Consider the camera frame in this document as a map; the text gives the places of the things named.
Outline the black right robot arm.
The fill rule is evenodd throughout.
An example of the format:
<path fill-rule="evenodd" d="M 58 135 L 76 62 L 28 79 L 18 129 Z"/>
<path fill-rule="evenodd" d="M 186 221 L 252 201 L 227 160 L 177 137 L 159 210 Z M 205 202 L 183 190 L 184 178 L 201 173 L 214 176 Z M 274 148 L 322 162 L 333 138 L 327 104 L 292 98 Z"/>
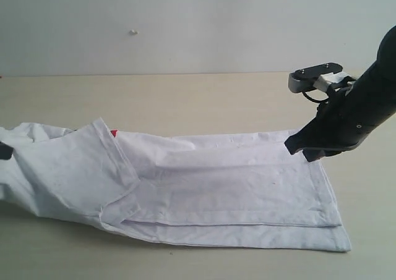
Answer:
<path fill-rule="evenodd" d="M 354 150 L 395 114 L 395 29 L 385 34 L 376 60 L 359 78 L 329 62 L 290 73 L 288 88 L 317 104 L 314 119 L 286 139 L 291 155 L 301 151 L 313 162 Z"/>

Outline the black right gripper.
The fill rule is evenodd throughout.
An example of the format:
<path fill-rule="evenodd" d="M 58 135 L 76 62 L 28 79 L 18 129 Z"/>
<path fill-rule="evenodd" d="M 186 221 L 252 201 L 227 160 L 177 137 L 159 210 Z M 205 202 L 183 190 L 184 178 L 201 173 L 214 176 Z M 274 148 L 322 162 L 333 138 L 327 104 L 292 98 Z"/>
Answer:
<path fill-rule="evenodd" d="M 371 133 L 371 87 L 329 86 L 326 94 L 315 118 L 284 142 L 291 155 L 300 151 L 309 163 L 353 150 Z"/>

